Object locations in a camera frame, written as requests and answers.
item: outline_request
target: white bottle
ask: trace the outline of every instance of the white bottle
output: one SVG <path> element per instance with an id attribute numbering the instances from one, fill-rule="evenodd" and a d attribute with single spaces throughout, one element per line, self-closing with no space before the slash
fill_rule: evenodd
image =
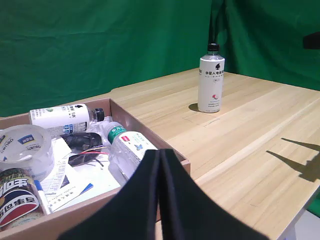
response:
<path id="1" fill-rule="evenodd" d="M 54 106 L 29 112 L 30 124 L 47 129 L 51 137 L 84 132 L 90 123 L 105 119 L 102 108 L 89 109 L 85 104 Z"/>
<path id="2" fill-rule="evenodd" d="M 112 164 L 116 164 L 126 179 L 129 179 L 135 172 L 146 150 L 157 150 L 142 133 L 127 131 L 116 121 L 102 124 L 101 128 L 111 143 L 109 155 L 110 167 Z"/>
<path id="3" fill-rule="evenodd" d="M 221 107 L 225 59 L 218 55 L 218 44 L 208 44 L 207 50 L 207 54 L 200 58 L 198 109 L 204 113 L 215 113 Z"/>

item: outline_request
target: red wire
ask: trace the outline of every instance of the red wire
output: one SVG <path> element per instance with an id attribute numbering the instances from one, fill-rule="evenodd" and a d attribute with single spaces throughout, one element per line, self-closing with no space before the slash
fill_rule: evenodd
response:
<path id="1" fill-rule="evenodd" d="M 79 154 L 106 154 L 106 155 L 108 155 L 109 153 L 106 153 L 104 151 L 86 151 L 86 152 L 81 152 Z"/>

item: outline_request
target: black bottle cap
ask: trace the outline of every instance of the black bottle cap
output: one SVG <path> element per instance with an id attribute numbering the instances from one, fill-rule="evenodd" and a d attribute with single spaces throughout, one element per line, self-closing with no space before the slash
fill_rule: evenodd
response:
<path id="1" fill-rule="evenodd" d="M 219 49 L 220 49 L 220 46 L 217 43 L 209 43 L 208 44 L 208 51 L 210 51 L 210 52 L 218 52 Z"/>
<path id="2" fill-rule="evenodd" d="M 105 120 L 105 112 L 102 108 L 95 108 L 94 111 L 96 113 L 97 122 Z"/>

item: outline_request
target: paper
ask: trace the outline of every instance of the paper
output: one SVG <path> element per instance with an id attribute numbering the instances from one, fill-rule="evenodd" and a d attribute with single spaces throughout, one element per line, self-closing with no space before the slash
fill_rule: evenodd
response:
<path id="1" fill-rule="evenodd" d="M 82 178 L 79 173 L 67 164 L 61 188 L 55 194 L 45 194 L 45 196 L 51 210 L 54 212 L 92 186 L 88 180 Z"/>
<path id="2" fill-rule="evenodd" d="M 108 155 L 101 154 L 96 158 L 104 165 L 104 167 L 102 167 L 100 163 L 95 160 L 84 165 L 73 167 L 73 169 L 77 171 L 77 173 L 81 175 L 83 179 L 93 184 L 93 188 L 68 202 L 61 209 L 81 203 L 85 200 L 94 198 L 98 195 L 120 187 L 120 184 L 109 172 L 108 166 L 110 162 L 108 160 Z"/>
<path id="3" fill-rule="evenodd" d="M 71 153 L 71 149 L 61 137 L 52 140 L 52 150 L 54 167 L 51 173 L 41 181 L 41 186 L 46 195 L 54 195 L 61 187 L 65 177 L 66 165 Z"/>

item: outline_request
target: clear tape roll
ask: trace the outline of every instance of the clear tape roll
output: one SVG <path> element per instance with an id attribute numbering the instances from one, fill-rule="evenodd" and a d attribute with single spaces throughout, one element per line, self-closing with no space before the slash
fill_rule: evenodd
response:
<path id="1" fill-rule="evenodd" d="M 0 131 L 0 170 L 25 169 L 42 181 L 54 167 L 51 136 L 36 125 L 16 125 Z"/>

